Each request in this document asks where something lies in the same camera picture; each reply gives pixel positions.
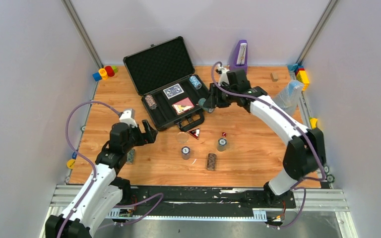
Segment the light blue chip stack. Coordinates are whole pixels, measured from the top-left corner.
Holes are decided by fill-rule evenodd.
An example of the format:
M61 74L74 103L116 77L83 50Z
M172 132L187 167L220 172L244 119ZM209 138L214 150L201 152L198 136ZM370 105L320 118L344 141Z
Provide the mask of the light blue chip stack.
M192 75L192 76L189 78L189 81L190 81L190 83L194 86L194 88L195 88L196 90L199 90L199 89L202 87L201 82L199 81L199 79L198 79L195 75Z

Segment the tan blue chip stack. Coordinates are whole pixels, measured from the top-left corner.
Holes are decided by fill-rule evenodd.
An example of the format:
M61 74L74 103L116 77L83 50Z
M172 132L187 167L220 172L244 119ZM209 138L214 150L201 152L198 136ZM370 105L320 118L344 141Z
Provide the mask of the tan blue chip stack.
M157 103L152 95L146 95L144 98L151 110L155 110L157 108Z

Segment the black poker case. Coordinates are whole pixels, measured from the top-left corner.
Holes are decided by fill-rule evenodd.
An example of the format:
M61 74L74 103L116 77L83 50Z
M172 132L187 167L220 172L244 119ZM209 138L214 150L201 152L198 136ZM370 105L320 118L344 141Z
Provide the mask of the black poker case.
M187 132L205 121L204 110L198 105L198 101L201 98L208 98L209 89L196 74L182 36L126 56L123 63L158 131L176 125L181 131ZM202 84L199 90L196 90L189 81L192 75L195 75ZM184 93L167 99L163 89L177 83L181 85ZM154 97L157 103L155 110L149 108L144 98L146 95ZM186 97L193 102L194 108L177 115L172 104Z

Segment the green blue chip stack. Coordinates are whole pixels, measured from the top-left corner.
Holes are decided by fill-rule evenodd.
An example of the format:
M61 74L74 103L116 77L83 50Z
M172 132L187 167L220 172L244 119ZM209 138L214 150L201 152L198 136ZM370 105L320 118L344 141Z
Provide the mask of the green blue chip stack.
M204 107L204 103L206 102L206 99L205 98L201 98L199 99L198 101L198 105L206 112L208 113L213 113L214 112L214 109L213 108L207 108L207 107Z

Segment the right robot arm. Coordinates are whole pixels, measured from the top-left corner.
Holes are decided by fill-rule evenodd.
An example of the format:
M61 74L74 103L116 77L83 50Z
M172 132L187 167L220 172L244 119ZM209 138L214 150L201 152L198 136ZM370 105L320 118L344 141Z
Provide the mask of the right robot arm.
M276 207L297 184L310 179L310 173L320 170L325 175L325 146L320 129L299 123L279 108L265 90L251 87L244 70L229 70L217 62L211 69L211 74L215 73L219 80L210 83L203 107L226 108L235 103L262 120L286 145L281 172L263 186L266 205Z

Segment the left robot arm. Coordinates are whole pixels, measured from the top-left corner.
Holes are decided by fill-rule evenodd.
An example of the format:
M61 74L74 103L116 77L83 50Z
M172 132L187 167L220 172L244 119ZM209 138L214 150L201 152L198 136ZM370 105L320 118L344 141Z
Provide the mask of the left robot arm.
M47 219L47 238L91 238L115 205L131 201L130 182L118 173L127 161L128 152L136 146L154 143L158 133L147 120L142 125L144 132L125 119L112 126L109 140L80 192L60 215L50 215Z

